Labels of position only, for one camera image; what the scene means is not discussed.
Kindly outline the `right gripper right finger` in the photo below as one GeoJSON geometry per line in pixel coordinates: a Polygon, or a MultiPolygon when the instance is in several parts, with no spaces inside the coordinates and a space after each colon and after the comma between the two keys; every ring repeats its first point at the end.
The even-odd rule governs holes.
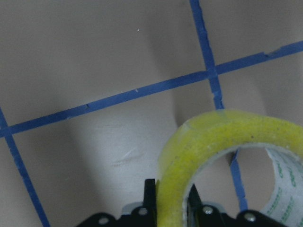
{"type": "Polygon", "coordinates": [[[192,185],[187,198],[187,227],[203,226],[202,202],[195,184],[192,185]]]}

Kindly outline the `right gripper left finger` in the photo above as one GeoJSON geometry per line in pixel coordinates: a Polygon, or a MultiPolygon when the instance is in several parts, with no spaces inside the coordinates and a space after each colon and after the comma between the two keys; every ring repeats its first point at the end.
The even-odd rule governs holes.
{"type": "Polygon", "coordinates": [[[156,227],[157,209],[155,179],[146,179],[144,181],[143,207],[146,209],[146,214],[144,215],[144,217],[147,219],[147,226],[156,227]]]}

